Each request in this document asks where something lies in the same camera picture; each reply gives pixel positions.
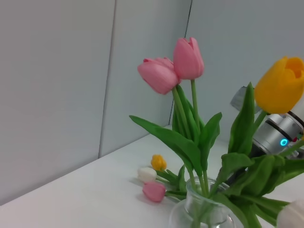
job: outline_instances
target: white tulip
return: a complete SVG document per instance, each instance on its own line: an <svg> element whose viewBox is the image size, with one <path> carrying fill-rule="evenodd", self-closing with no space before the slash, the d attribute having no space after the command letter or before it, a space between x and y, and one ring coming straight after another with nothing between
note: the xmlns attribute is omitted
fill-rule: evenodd
<svg viewBox="0 0 304 228"><path fill-rule="evenodd" d="M277 228L300 227L304 227L304 199L288 204L277 216Z"/></svg>
<svg viewBox="0 0 304 228"><path fill-rule="evenodd" d="M141 180L142 182L150 182L150 181L155 181L157 174L154 169L151 169L149 167L143 167L139 168L137 170L138 173L138 179Z"/></svg>

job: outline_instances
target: gray wall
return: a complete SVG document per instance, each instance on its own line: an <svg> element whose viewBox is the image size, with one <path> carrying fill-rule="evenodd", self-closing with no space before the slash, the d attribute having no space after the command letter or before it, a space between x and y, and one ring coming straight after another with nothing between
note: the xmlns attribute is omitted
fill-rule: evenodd
<svg viewBox="0 0 304 228"><path fill-rule="evenodd" d="M159 125L169 123L171 94L155 93L141 79L137 66L145 57L172 57L177 38L185 33L190 2L117 0L101 156L147 134L130 120L130 114Z"/></svg>
<svg viewBox="0 0 304 228"><path fill-rule="evenodd" d="M0 1L0 205L98 157L114 0Z"/></svg>
<svg viewBox="0 0 304 228"><path fill-rule="evenodd" d="M302 0L193 0L187 37L198 40L205 62L199 113L205 121L223 113L220 139L229 139L238 114L229 103L241 86L255 85L285 55L304 58L303 9Z"/></svg>

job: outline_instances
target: yellow tulip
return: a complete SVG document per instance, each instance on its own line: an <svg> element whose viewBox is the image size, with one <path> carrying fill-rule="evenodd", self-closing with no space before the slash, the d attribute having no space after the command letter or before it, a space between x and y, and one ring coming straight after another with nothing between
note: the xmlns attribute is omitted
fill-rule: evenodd
<svg viewBox="0 0 304 228"><path fill-rule="evenodd" d="M151 165L155 170L163 171L167 168L167 163L159 154L152 156Z"/></svg>
<svg viewBox="0 0 304 228"><path fill-rule="evenodd" d="M258 106L271 114L289 112L304 90L304 63L298 57L278 60L255 87Z"/></svg>

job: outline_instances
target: artificial flower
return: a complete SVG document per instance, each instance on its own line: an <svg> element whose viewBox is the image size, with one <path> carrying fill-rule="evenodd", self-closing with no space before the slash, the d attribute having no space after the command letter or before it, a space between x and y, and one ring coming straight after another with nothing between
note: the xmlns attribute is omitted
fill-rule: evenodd
<svg viewBox="0 0 304 228"><path fill-rule="evenodd" d="M289 112L304 91L304 63L298 57L278 60L255 87L259 107L271 114Z"/></svg>
<svg viewBox="0 0 304 228"><path fill-rule="evenodd" d="M153 202L161 202L165 197L166 188L160 183L146 182L142 191L149 200Z"/></svg>
<svg viewBox="0 0 304 228"><path fill-rule="evenodd" d="M155 154L152 156L151 166L155 170L163 171L167 168L167 163L161 155Z"/></svg>
<svg viewBox="0 0 304 228"><path fill-rule="evenodd" d="M149 167L142 167L137 170L138 173L138 179L142 182L151 182L155 181L157 174L154 169L151 169Z"/></svg>
<svg viewBox="0 0 304 228"><path fill-rule="evenodd" d="M173 63L168 58L146 58L137 70L143 80L159 94L167 94L179 83Z"/></svg>
<svg viewBox="0 0 304 228"><path fill-rule="evenodd" d="M195 79L202 76L204 62L200 54L198 42L190 38L178 39L173 53L174 71L180 79Z"/></svg>
<svg viewBox="0 0 304 228"><path fill-rule="evenodd" d="M285 206L277 216L277 228L299 228L304 225L304 200Z"/></svg>

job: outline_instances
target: clear glass vase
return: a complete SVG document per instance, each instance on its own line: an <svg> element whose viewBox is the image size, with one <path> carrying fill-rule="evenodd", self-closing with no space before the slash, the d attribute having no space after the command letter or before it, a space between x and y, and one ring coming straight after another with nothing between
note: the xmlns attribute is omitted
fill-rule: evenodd
<svg viewBox="0 0 304 228"><path fill-rule="evenodd" d="M214 183L215 180L208 179L209 189ZM191 182L187 182L187 197L174 206L170 214L169 228L237 228L232 220L235 216L231 216L231 210L198 194L201 190L198 178L195 178L195 185L196 189L193 189ZM228 187L221 184L218 190Z"/></svg>

